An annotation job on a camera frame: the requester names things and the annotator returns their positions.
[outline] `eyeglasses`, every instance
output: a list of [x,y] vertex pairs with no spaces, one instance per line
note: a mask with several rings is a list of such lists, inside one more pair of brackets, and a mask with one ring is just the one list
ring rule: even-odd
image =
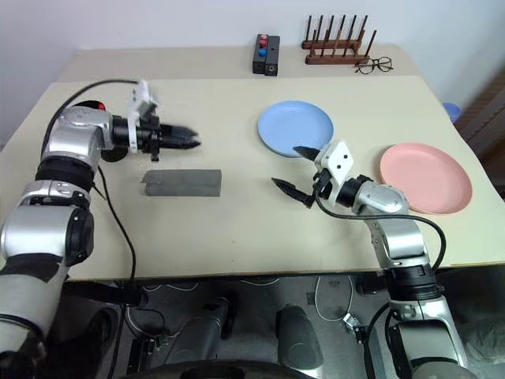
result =
[[393,69],[393,64],[391,62],[391,58],[389,57],[380,57],[379,59],[365,59],[361,62],[356,63],[356,71],[358,71],[364,75],[368,75],[371,73],[376,67],[383,72],[388,72]]

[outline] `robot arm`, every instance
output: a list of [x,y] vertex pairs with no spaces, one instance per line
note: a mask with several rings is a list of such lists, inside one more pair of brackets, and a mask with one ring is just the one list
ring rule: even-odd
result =
[[[321,151],[302,147],[295,150],[315,162],[318,173],[314,192],[304,194],[279,179],[273,179],[275,184],[309,208],[316,201],[327,214],[364,220],[370,230],[391,297],[392,316],[398,322],[388,329],[388,346],[397,375],[413,377],[425,370],[419,371],[422,366],[433,362],[437,362],[437,370],[442,366],[447,372],[466,367],[466,354],[436,283],[422,233],[413,220],[400,219],[408,215],[409,209],[403,193],[363,175],[348,178],[353,160],[343,141],[332,142]],[[324,207],[321,199],[332,206],[349,207],[357,216],[336,215]]]
[[133,91],[127,119],[82,106],[59,115],[35,181],[24,189],[0,235],[6,259],[0,271],[2,375],[28,377],[44,357],[43,342],[67,272],[93,251],[90,190],[100,157],[115,161],[129,148],[138,148],[158,160],[160,148],[200,144],[190,129],[160,125],[156,105],[141,82]]

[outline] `wooden rack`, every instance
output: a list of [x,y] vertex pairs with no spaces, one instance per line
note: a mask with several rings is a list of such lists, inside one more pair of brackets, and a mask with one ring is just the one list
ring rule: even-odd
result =
[[[365,35],[365,25],[368,20],[368,15],[363,19],[363,23],[360,28],[360,32],[357,35],[357,39],[353,39],[354,25],[356,24],[357,15],[354,15],[353,21],[349,27],[346,39],[341,39],[342,32],[344,29],[344,23],[346,22],[346,15],[342,16],[340,22],[340,27],[336,33],[334,39],[331,39],[331,29],[333,27],[333,21],[335,16],[331,16],[328,28],[324,33],[324,38],[320,40],[321,27],[323,24],[323,15],[320,16],[319,24],[316,29],[312,32],[312,38],[310,37],[310,26],[312,22],[312,16],[309,16],[309,22],[307,24],[307,32],[305,33],[305,40],[301,43],[301,48],[305,50],[310,50],[309,55],[305,58],[305,64],[307,65],[355,65],[361,61],[368,61],[370,56],[370,47],[372,47],[373,40],[376,38],[377,30],[373,31],[372,38],[368,43],[368,47],[364,54],[359,54],[361,47],[361,42],[363,41],[363,36]],[[343,49],[341,54],[338,53],[338,49]],[[326,50],[331,50],[330,54],[325,54]]]

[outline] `blue plate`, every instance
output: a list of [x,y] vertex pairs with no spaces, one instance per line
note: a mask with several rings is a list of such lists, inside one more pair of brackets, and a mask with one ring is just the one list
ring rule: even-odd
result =
[[321,149],[333,138],[333,123],[320,108],[303,101],[282,101],[258,120],[263,142],[283,156],[300,156],[295,146]]

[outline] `beige tabletop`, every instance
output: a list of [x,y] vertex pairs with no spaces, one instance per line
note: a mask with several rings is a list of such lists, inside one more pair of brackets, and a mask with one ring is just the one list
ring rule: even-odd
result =
[[[33,180],[52,112],[84,84],[52,84],[0,153],[2,220]],[[162,151],[159,163],[142,154],[102,163],[114,206],[137,249],[140,278],[379,268],[363,222],[335,220],[316,207],[308,210],[271,182],[270,177],[284,178],[309,191],[315,173],[308,160],[273,153],[256,131],[261,112],[288,99],[314,103],[329,114],[335,137],[345,139],[353,153],[353,176],[377,178],[383,151],[402,142],[430,144],[452,155],[471,179],[473,198],[459,213],[429,216],[447,235],[443,266],[505,261],[505,205],[419,76],[251,76],[153,80],[151,85],[162,102],[161,119],[191,126],[203,143],[189,151]],[[111,84],[83,99],[99,99],[113,114],[125,115],[129,90]],[[164,168],[222,170],[221,197],[146,197],[140,183],[145,172]],[[95,250],[70,275],[75,280],[125,278],[128,246],[105,202],[93,192],[92,198]],[[437,235],[420,227],[434,261]]]

